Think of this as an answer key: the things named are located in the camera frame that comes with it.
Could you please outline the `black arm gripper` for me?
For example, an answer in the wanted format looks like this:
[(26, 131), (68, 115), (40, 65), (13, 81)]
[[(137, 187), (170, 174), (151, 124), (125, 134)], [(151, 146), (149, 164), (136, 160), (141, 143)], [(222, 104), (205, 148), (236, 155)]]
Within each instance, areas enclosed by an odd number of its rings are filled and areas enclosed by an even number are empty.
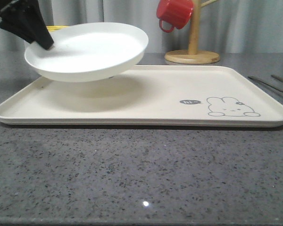
[(48, 50), (54, 44), (37, 0), (0, 0), (0, 28)]

